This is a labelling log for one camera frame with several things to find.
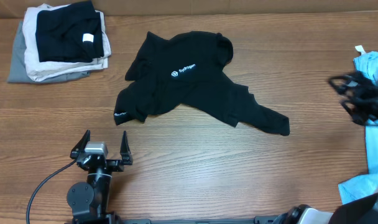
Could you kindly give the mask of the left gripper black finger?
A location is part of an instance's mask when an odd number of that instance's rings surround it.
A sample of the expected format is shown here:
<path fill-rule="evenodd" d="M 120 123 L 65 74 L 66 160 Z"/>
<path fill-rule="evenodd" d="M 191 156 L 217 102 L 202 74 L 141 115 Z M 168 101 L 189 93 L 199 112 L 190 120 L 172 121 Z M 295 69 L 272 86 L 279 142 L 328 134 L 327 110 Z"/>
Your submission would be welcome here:
<path fill-rule="evenodd" d="M 132 159 L 131 150 L 129 149 L 128 141 L 127 141 L 127 132 L 124 131 L 122 135 L 121 147 L 120 147 L 120 155 L 122 159 Z"/>
<path fill-rule="evenodd" d="M 82 152 L 85 151 L 87 143 L 90 141 L 90 130 L 87 129 L 83 137 L 78 141 L 78 143 L 73 147 L 70 153 L 70 157 L 78 157 Z"/>

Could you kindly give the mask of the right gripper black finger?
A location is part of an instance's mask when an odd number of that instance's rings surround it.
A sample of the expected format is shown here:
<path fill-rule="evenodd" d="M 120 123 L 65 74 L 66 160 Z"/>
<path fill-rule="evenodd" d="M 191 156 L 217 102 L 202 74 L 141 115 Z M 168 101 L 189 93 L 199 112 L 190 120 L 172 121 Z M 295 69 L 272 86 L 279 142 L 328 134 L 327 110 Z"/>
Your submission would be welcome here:
<path fill-rule="evenodd" d="M 350 100 L 341 101 L 341 106 L 347 111 L 350 115 L 352 122 L 361 126 L 367 124 L 368 115 L 354 105 Z"/>
<path fill-rule="evenodd" d="M 359 77 L 359 73 L 334 76 L 328 79 L 328 84 L 337 94 L 345 95 L 347 91 L 353 91 L 359 87 Z"/>

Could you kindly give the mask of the black Sydrogen t-shirt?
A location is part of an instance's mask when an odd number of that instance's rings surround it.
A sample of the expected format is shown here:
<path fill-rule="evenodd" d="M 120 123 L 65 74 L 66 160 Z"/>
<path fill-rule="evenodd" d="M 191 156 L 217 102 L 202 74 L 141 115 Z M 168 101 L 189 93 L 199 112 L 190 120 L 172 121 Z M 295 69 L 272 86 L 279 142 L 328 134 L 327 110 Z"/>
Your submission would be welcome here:
<path fill-rule="evenodd" d="M 232 42 L 220 33 L 191 31 L 167 40 L 148 32 L 126 73 L 130 85 L 118 94 L 115 123 L 143 122 L 184 104 L 233 127 L 242 122 L 288 136 L 288 117 L 258 104 L 247 86 L 223 72 L 232 59 Z"/>

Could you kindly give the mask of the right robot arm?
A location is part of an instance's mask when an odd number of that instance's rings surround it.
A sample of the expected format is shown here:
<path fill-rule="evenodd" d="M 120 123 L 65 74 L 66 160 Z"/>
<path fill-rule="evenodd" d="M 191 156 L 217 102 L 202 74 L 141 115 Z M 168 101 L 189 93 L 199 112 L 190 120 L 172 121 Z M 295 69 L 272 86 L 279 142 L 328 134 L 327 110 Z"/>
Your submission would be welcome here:
<path fill-rule="evenodd" d="M 356 71 L 331 77 L 328 83 L 337 94 L 345 97 L 341 106 L 351 116 L 353 123 L 378 130 L 378 72 L 376 81 Z M 276 223 L 378 223 L 378 181 L 370 195 L 344 203 L 333 213 L 299 205 L 277 216 L 272 224 Z"/>

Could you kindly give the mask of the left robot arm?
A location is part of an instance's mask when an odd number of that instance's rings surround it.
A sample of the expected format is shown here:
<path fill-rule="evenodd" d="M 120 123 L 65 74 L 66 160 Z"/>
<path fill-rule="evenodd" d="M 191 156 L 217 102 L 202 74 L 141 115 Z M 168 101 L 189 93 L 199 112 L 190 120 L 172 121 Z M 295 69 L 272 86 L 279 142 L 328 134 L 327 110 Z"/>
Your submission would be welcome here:
<path fill-rule="evenodd" d="M 109 191 L 114 172 L 122 172 L 125 166 L 133 164 L 127 141 L 127 133 L 122 135 L 120 159 L 108 159 L 105 142 L 90 140 L 87 130 L 71 150 L 70 158 L 77 166 L 87 171 L 86 182 L 78 182 L 70 187 L 67 203 L 71 207 L 72 223 L 118 224 L 123 221 L 115 212 L 108 212 Z"/>

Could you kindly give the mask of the light blue t-shirt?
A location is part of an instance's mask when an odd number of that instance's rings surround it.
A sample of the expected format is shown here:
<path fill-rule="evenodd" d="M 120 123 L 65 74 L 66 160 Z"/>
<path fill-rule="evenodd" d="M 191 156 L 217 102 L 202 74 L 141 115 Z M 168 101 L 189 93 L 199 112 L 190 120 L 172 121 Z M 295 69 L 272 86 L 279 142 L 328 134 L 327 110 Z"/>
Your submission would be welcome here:
<path fill-rule="evenodd" d="M 361 54 L 353 60 L 355 69 L 378 85 L 378 52 L 366 52 L 361 45 L 355 46 L 355 49 Z M 343 204 L 378 192 L 378 121 L 373 121 L 372 124 L 373 127 L 365 128 L 368 173 L 338 185 Z"/>

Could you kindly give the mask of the folded beige shirt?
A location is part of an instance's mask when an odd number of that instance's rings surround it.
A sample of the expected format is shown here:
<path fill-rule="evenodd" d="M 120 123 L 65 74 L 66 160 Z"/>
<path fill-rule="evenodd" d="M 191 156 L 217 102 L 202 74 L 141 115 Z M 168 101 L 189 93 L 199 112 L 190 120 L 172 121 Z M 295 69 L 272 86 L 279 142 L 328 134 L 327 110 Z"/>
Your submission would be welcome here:
<path fill-rule="evenodd" d="M 54 77 L 75 73 L 75 72 L 89 72 L 92 70 L 102 70 L 108 67 L 108 57 L 111 55 L 111 46 L 106 35 L 106 28 L 104 22 L 104 14 L 101 11 L 96 13 L 101 20 L 101 36 L 103 40 L 104 55 L 100 58 L 95 58 L 92 62 L 40 62 L 39 53 L 37 49 L 37 41 L 35 32 L 37 29 L 37 16 L 42 11 L 54 11 L 61 9 L 64 6 L 52 7 L 48 4 L 42 4 L 38 7 L 29 7 L 24 16 L 22 24 L 22 34 L 25 40 L 26 49 L 24 51 L 24 63 L 26 73 L 33 82 L 47 81 Z"/>

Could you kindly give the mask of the folded grey shirt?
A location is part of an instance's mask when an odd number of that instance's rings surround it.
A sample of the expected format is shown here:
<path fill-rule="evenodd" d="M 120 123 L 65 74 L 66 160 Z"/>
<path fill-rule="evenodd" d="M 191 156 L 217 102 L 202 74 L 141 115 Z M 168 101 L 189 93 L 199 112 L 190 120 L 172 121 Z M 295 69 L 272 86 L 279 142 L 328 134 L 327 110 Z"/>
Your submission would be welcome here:
<path fill-rule="evenodd" d="M 14 43 L 12 47 L 12 57 L 9 76 L 7 78 L 8 83 L 30 83 L 30 84 L 47 84 L 47 83 L 63 83 L 81 78 L 86 78 L 90 75 L 89 71 L 86 72 L 73 72 L 68 74 L 59 75 L 57 77 L 48 78 L 46 80 L 35 82 L 31 80 L 25 69 L 24 53 L 26 50 L 25 38 L 22 33 L 23 22 L 20 21 Z"/>

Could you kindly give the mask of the folded black shirt on stack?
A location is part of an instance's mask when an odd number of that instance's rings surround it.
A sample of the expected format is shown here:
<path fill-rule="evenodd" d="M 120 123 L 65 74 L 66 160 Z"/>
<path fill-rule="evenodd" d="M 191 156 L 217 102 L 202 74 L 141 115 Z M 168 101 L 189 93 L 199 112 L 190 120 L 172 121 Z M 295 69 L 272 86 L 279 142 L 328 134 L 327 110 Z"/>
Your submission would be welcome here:
<path fill-rule="evenodd" d="M 84 62 L 104 57 L 101 16 L 91 1 L 37 14 L 40 62 Z"/>

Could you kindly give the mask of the brown cardboard back panel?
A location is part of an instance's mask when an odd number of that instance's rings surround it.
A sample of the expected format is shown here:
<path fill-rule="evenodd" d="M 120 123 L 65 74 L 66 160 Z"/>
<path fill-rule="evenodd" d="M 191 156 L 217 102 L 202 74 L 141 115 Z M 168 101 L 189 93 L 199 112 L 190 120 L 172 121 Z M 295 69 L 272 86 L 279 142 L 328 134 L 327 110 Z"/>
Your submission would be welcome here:
<path fill-rule="evenodd" d="M 378 0 L 92 0 L 107 16 L 378 11 Z"/>

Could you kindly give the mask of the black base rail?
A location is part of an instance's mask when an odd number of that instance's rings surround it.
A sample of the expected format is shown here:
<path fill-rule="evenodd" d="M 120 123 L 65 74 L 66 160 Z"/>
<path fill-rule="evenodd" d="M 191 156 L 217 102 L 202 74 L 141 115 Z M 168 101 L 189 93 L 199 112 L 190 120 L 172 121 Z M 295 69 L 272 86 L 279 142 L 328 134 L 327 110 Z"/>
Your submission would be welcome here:
<path fill-rule="evenodd" d="M 203 219 L 203 220 L 121 220 L 122 224 L 272 224 L 277 216 L 256 216 L 254 218 Z"/>

